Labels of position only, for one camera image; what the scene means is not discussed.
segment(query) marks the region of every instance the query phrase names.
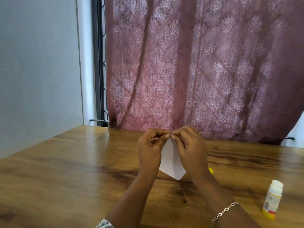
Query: paper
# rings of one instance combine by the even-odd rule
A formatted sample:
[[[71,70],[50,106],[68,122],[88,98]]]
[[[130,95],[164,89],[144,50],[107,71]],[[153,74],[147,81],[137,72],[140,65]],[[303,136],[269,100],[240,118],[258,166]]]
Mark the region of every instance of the paper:
[[[173,138],[169,138],[163,146],[162,161],[159,170],[169,176],[180,180],[186,173],[178,155],[177,145]]]

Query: maroon curtain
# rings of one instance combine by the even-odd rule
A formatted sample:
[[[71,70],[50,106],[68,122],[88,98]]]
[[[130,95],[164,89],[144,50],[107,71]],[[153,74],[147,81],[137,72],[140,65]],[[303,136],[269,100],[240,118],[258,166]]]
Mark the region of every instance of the maroon curtain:
[[[109,126],[278,144],[304,110],[304,0],[106,0]]]

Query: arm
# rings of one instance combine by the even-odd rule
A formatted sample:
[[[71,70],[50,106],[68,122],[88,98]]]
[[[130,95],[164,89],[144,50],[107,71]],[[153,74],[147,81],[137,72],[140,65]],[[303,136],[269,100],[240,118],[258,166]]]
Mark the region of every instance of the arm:
[[[162,147],[170,137],[167,133],[168,130],[150,129],[139,138],[138,176],[106,217],[115,228],[139,227],[148,194],[161,164]]]
[[[173,131],[172,137],[177,143],[183,167],[215,217],[235,200],[209,172],[206,144],[197,132],[193,127],[184,126]],[[218,224],[222,228],[260,227],[240,205],[231,207],[219,217]]]

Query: wooden tabletop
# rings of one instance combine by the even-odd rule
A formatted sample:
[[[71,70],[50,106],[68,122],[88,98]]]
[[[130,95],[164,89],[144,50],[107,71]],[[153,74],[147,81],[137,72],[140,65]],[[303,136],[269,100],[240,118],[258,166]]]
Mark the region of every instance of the wooden tabletop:
[[[142,132],[79,126],[0,160],[0,227],[95,228],[138,174]],[[304,149],[207,141],[214,176],[262,227],[304,227]],[[284,184],[276,221],[262,213],[273,179]],[[142,227],[210,227],[188,176],[159,172]]]

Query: patterned sleeve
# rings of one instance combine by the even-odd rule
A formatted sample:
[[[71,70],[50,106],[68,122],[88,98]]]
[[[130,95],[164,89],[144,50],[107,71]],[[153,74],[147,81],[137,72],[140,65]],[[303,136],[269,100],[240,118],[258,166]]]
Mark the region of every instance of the patterned sleeve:
[[[115,228],[107,219],[103,219],[96,228]]]

